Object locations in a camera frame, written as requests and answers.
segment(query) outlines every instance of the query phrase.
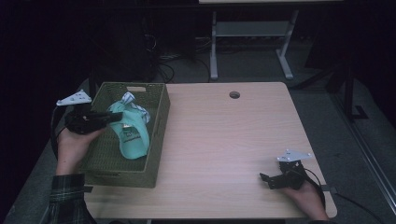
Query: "black cable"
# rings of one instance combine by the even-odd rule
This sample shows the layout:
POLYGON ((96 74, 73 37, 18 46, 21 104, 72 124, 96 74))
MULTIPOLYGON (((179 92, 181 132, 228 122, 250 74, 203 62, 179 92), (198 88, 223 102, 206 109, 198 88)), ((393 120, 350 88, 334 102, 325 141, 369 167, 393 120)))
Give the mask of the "black cable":
POLYGON ((338 192, 336 192, 336 193, 334 193, 334 194, 337 195, 337 196, 340 197, 340 198, 343 198, 343 199, 349 201, 350 203, 354 203, 354 204, 357 205, 359 208, 363 209, 366 213, 368 213, 368 214, 370 214, 371 216, 373 216, 379 223, 385 224, 385 222, 382 221, 382 219, 381 219, 379 216, 377 216, 376 214, 374 214, 372 211, 370 211, 368 208, 364 207, 363 205, 361 205, 361 204, 359 204, 359 203, 353 201, 352 199, 349 199, 348 197, 346 197, 346 196, 344 196, 344 195, 339 194, 338 192))
POLYGON ((159 63, 158 71, 160 73, 160 76, 163 78, 163 82, 164 83, 169 83, 170 81, 173 80, 173 78, 175 76, 175 70, 171 66, 169 66, 168 64, 159 63), (168 77, 168 75, 161 69, 160 66, 165 66, 165 67, 169 68, 171 70, 171 72, 172 72, 172 75, 170 77, 168 77))
POLYGON ((207 82, 210 82, 210 78, 211 78, 211 76, 210 76, 210 69, 209 69, 209 67, 206 65, 206 63, 204 63, 204 61, 202 61, 202 60, 200 60, 200 59, 195 59, 197 62, 200 62, 200 63, 202 63, 203 65, 204 65, 204 67, 205 67, 205 69, 206 69, 206 72, 208 73, 208 80, 207 80, 207 82))
POLYGON ((321 184, 320 184, 320 180, 319 180, 319 178, 318 178, 318 176, 317 175, 315 175, 314 174, 314 172, 312 172, 312 171, 310 171, 310 170, 308 170, 308 169, 305 169, 307 172, 309 172, 309 173, 311 173, 316 179, 317 179, 317 181, 318 181, 318 185, 320 186, 320 188, 321 188, 321 184))
MULTIPOLYGON (((318 177, 317 177, 312 171, 310 171, 310 170, 308 170, 308 169, 305 169, 305 170, 308 171, 309 173, 311 173, 312 175, 315 176, 315 178, 316 178, 317 181, 319 182, 318 185, 319 185, 320 188, 321 188, 321 184, 320 184, 320 181, 319 181, 318 177)), ((344 196, 344 195, 339 194, 338 192, 335 192, 334 194, 337 195, 338 197, 341 197, 341 198, 343 198, 343 199, 345 199, 345 200, 351 202, 351 203, 354 203, 354 204, 357 205, 359 208, 363 209, 365 212, 367 212, 368 214, 370 214, 371 216, 373 216, 379 223, 385 224, 379 216, 377 216, 376 214, 374 214, 372 211, 370 211, 368 208, 364 207, 363 205, 361 205, 361 204, 359 204, 359 203, 357 203, 357 202, 355 202, 355 201, 349 199, 348 197, 346 197, 346 196, 344 196)))

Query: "white table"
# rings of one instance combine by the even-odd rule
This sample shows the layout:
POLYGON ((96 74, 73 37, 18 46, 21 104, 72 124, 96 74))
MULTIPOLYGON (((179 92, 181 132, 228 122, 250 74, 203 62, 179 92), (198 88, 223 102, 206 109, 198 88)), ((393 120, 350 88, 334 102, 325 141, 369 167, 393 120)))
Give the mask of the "white table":
MULTIPOLYGON (((283 83, 168 84, 171 101, 155 189, 93 186, 93 217, 130 219, 304 217, 261 181, 280 175, 289 148, 325 184, 304 127, 283 83), (240 98, 232 99, 231 91, 240 98)), ((327 212, 336 215, 329 192, 327 212)))

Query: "plaid sleeve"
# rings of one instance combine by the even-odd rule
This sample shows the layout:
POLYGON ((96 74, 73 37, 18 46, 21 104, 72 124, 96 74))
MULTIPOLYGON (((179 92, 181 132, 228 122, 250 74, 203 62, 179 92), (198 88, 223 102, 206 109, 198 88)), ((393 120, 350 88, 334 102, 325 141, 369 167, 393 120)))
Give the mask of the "plaid sleeve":
POLYGON ((49 223, 90 223, 84 201, 85 175, 56 175, 49 196, 49 223))

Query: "light blue object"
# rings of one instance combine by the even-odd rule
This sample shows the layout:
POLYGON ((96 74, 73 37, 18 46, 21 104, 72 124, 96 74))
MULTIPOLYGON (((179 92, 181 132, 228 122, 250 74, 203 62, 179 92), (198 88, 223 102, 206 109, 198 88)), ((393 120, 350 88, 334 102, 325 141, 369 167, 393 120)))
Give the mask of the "light blue object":
POLYGON ((126 159, 134 160, 146 156, 149 150, 149 133, 146 123, 149 112, 132 103, 134 96, 126 92, 120 101, 108 108, 112 113, 122 112, 120 121, 110 123, 110 127, 120 139, 120 152, 126 159))

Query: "green basket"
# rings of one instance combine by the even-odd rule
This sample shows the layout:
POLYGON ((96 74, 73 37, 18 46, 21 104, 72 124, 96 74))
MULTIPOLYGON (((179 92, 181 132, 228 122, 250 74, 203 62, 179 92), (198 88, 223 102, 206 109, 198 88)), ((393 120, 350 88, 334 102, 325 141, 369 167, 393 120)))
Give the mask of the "green basket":
POLYGON ((169 95, 165 84, 104 82, 92 102, 92 110, 105 112, 131 92, 134 103, 147 109, 150 144, 148 155, 127 160, 120 153, 120 140, 110 127, 95 139, 80 171, 88 185, 155 188, 163 148, 163 136, 169 112, 169 95))

